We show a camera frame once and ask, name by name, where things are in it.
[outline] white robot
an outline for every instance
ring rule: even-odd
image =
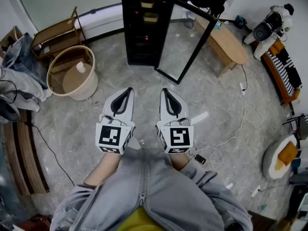
[[[124,88],[110,96],[96,124],[95,144],[106,153],[123,154],[133,135],[131,121],[134,105],[133,88]],[[188,106],[175,92],[163,88],[160,93],[160,121],[157,134],[165,153],[184,153],[193,147],[193,126]]]

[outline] white round chair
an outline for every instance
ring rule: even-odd
[[[291,164],[283,165],[280,170],[275,170],[275,166],[278,159],[278,154],[286,147],[286,145],[292,142],[296,146],[297,141],[294,135],[287,135],[281,137],[276,143],[270,145],[265,151],[263,158],[263,174],[268,180],[276,180],[281,178],[290,168]]]

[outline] forearm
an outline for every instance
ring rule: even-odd
[[[106,153],[96,168],[86,177],[84,183],[96,187],[116,172],[120,159],[121,155]]]
[[[169,157],[170,157],[173,167],[176,170],[181,170],[189,162],[189,159],[185,153],[169,154]]]

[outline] wooden table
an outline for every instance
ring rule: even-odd
[[[197,16],[195,24],[197,28],[199,27],[204,31],[207,28],[208,21]],[[248,62],[246,50],[223,23],[221,24],[221,29],[213,29],[208,38],[208,43],[225,65],[217,77],[223,74],[228,68],[232,70],[237,65]]]

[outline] black cloth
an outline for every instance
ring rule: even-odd
[[[289,59],[289,54],[288,52],[286,51],[285,48],[283,48],[279,54],[276,55],[278,57],[278,59],[281,61],[281,63],[283,65],[286,65],[287,64],[287,60]]]
[[[298,88],[299,86],[302,85],[302,82],[300,80],[300,77],[298,75],[296,68],[286,67],[285,70],[287,71],[290,83],[294,88]]]

